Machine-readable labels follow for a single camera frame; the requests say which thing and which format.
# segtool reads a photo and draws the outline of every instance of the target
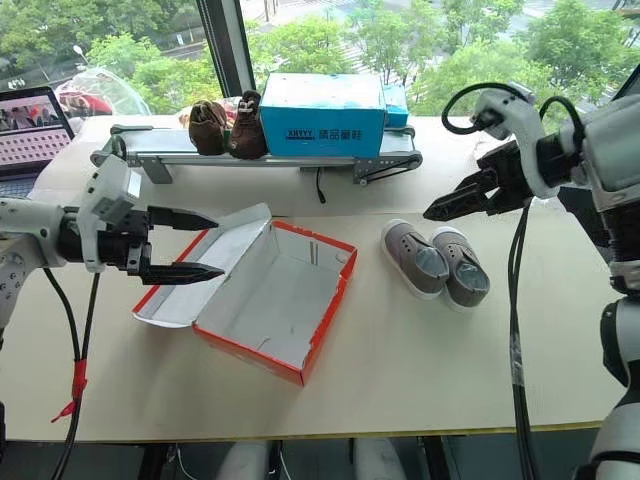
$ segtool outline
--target floor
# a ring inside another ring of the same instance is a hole
[[[536,455],[545,480],[568,480],[575,466],[589,455],[595,430],[534,434]],[[413,437],[395,438],[394,446],[408,480],[429,478],[424,457]],[[452,480],[518,479],[519,467],[512,435],[446,437],[444,442]],[[229,444],[181,445],[187,472],[197,480],[213,480]],[[60,451],[59,445],[11,443],[0,466],[0,480],[46,480]],[[292,480],[351,480],[347,440],[292,440],[284,443],[284,458]],[[66,480],[137,479],[143,449],[123,445],[78,445]],[[162,480],[187,479],[175,461]]]

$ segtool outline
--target gray sneaker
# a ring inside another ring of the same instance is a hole
[[[451,273],[445,295],[450,306],[457,311],[477,306],[489,293],[491,284],[467,238],[455,228],[445,226],[437,228],[430,241],[449,264]]]
[[[381,246],[411,293],[424,300],[440,294],[449,278],[449,266],[410,223],[391,220],[382,230]]]

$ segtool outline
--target cable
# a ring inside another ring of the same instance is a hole
[[[316,193],[318,194],[318,200],[320,200],[320,203],[324,204],[327,203],[327,198],[324,196],[324,193],[322,193],[322,190],[320,190],[320,170],[322,169],[322,167],[318,167],[316,169]]]
[[[71,309],[71,304],[69,303],[69,299],[62,290],[62,287],[56,280],[56,277],[53,276],[50,268],[43,268],[44,274],[51,282],[53,289],[56,291],[58,296],[60,297],[60,301],[64,306],[64,311],[67,314],[67,319],[69,320],[69,329],[71,330],[71,342],[73,343],[73,361],[77,362],[80,360],[80,343],[78,342],[78,330],[76,328],[76,320],[73,317],[73,310]]]
[[[561,97],[558,95],[547,98],[545,102],[542,104],[542,107],[540,107],[540,119],[544,118],[551,104],[555,102],[561,104],[567,110],[567,112],[569,113],[569,116],[571,117],[571,121],[573,122],[573,129],[574,129],[573,143],[576,146],[576,153],[579,153],[580,150],[582,150],[582,141],[584,140],[586,134],[584,131],[584,124],[582,123],[582,120],[580,120],[580,116],[578,115],[576,107],[573,106],[573,103],[571,103],[571,100],[569,100],[566,97]]]
[[[282,464],[282,470],[284,470],[284,476],[287,477],[287,480],[291,480],[291,475],[289,475],[289,469],[287,468],[287,464],[284,461],[284,457],[282,456],[282,449],[280,450],[280,463]]]
[[[582,142],[585,139],[584,124],[571,101],[565,97],[550,97],[540,108],[540,119],[544,118],[547,110],[553,103],[560,103],[565,107],[571,121],[573,122],[575,144],[575,154],[580,154]],[[522,251],[524,239],[527,231],[527,221],[529,219],[529,202],[522,210],[522,216],[516,227],[516,231],[509,250],[507,279],[509,283],[509,342],[511,357],[511,384],[513,388],[513,405],[516,420],[516,443],[518,446],[518,456],[520,457],[520,467],[524,480],[537,480],[540,478],[540,471],[535,458],[533,440],[531,434],[531,424],[529,421],[529,410],[527,406],[527,395],[524,385],[524,371],[522,363],[522,349],[520,345],[520,325],[518,318],[518,284],[520,279],[520,264],[522,261]]]
[[[89,353],[89,339],[91,338],[91,327],[93,325],[93,312],[95,310],[96,298],[98,296],[98,286],[100,284],[100,274],[95,273],[93,275],[93,283],[91,285],[91,293],[89,295],[89,307],[87,309],[87,321],[84,327],[84,338],[82,339],[82,351],[80,353],[80,357],[76,358],[76,352],[78,347],[78,334],[76,330],[75,319],[73,318],[73,311],[71,310],[71,306],[69,305],[69,301],[64,294],[64,291],[60,287],[51,271],[47,274],[47,270],[45,269],[45,274],[49,281],[51,281],[54,289],[60,296],[63,305],[65,305],[65,311],[67,312],[67,318],[69,320],[69,324],[71,326],[71,336],[75,337],[74,340],[74,361],[80,362],[87,359],[87,355]],[[64,472],[67,468],[67,464],[69,462],[69,457],[71,456],[71,451],[73,450],[73,446],[76,439],[76,432],[78,430],[78,423],[80,421],[80,408],[82,406],[82,391],[77,396],[74,396],[72,401],[74,402],[74,408],[71,413],[71,422],[69,423],[69,430],[67,431],[67,437],[64,442],[64,448],[62,450],[62,454],[58,458],[58,462],[56,463],[56,467],[54,469],[53,475],[51,476],[52,480],[59,480],[64,475]]]
[[[453,452],[453,447],[451,446],[451,436],[447,435],[442,438],[444,438],[447,441],[447,447],[449,448],[449,456],[451,457],[451,461],[453,462],[453,467],[456,470],[456,476],[458,477],[458,480],[462,480],[462,475],[460,474],[460,469],[458,468],[458,462],[456,461],[456,455]]]
[[[180,465],[180,470],[184,473],[184,476],[189,480],[197,480],[194,476],[189,475],[189,473],[184,469],[184,465],[182,464],[182,452],[180,451],[180,446],[176,443],[176,451],[178,452],[178,464]]]
[[[483,82],[476,83],[474,85],[470,85],[466,88],[463,88],[458,93],[456,93],[451,100],[447,103],[447,105],[442,110],[442,124],[444,128],[449,130],[452,133],[457,135],[469,135],[470,133],[477,132],[483,128],[486,128],[487,125],[474,124],[470,127],[457,127],[449,122],[449,111],[453,108],[453,106],[460,100],[462,97],[467,95],[468,93],[475,92],[476,90],[484,90],[485,88],[495,88],[497,90],[504,90],[509,92],[511,95],[518,97],[521,100],[527,101],[526,97],[520,92],[517,88],[512,87],[511,85],[507,85],[505,83],[497,83],[497,82]]]

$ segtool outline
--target laptop screen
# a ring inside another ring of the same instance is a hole
[[[68,123],[50,95],[43,89],[18,98],[0,95],[0,178],[38,174],[71,141]]]

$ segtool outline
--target red zip tie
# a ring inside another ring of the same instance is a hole
[[[71,384],[71,398],[81,398],[87,386],[87,359],[75,362],[73,366],[73,383]]]
[[[73,381],[71,382],[71,402],[62,409],[62,411],[58,414],[58,416],[51,420],[51,423],[54,423],[61,419],[62,417],[66,417],[71,415],[76,411],[76,399],[82,398],[82,394],[84,392],[85,387],[87,386],[87,359],[83,358],[82,360],[78,360],[73,365]]]

